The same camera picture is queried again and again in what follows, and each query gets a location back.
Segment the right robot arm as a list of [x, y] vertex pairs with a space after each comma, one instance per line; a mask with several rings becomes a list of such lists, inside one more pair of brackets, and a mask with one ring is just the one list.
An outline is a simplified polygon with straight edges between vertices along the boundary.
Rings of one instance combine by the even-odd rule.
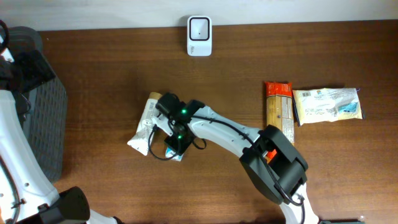
[[238, 157], [255, 188], [277, 204], [286, 223], [319, 223], [307, 195], [308, 164], [283, 132], [273, 125], [250, 128], [225, 118], [201, 101], [184, 103], [166, 93], [153, 121], [166, 145], [182, 155], [196, 139], [211, 141]]

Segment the teal tissue pack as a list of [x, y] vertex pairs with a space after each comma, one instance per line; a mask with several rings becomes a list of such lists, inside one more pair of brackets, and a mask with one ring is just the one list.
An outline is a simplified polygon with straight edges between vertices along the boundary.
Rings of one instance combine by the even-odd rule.
[[165, 151], [165, 157], [167, 159], [171, 159], [172, 161], [180, 162], [183, 159], [183, 154], [182, 155], [178, 155], [171, 148], [167, 147], [166, 151]]

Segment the orange spaghetti packet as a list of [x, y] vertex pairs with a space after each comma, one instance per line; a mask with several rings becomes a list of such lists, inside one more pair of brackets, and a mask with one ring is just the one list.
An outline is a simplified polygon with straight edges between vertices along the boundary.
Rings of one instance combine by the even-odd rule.
[[280, 129], [292, 145], [294, 139], [294, 108], [291, 83], [265, 82], [266, 124]]

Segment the cream snack bag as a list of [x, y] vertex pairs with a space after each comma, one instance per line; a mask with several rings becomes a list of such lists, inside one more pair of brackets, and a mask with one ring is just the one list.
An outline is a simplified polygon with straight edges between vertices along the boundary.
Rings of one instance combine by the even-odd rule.
[[358, 91], [355, 88], [294, 90], [298, 125], [363, 119]]

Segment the white cream tube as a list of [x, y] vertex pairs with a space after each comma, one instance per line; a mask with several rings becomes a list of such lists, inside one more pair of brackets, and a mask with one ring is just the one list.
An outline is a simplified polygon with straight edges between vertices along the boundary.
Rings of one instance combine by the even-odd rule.
[[142, 113], [141, 119], [138, 123], [135, 135], [127, 142], [128, 146], [131, 146], [136, 151], [140, 152], [144, 156], [148, 155], [149, 148], [148, 142], [150, 139], [150, 134], [154, 127], [154, 122], [152, 118], [160, 114], [159, 110], [155, 107], [158, 100], [162, 97], [160, 93], [151, 92], [144, 111]]

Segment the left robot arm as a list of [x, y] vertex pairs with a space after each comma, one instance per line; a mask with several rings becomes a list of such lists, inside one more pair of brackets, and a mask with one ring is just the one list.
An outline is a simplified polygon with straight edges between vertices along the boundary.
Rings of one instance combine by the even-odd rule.
[[38, 51], [13, 58], [1, 22], [1, 220], [4, 223], [120, 223], [89, 206], [79, 187], [58, 192], [43, 173], [19, 122], [14, 93], [23, 95], [55, 78]]

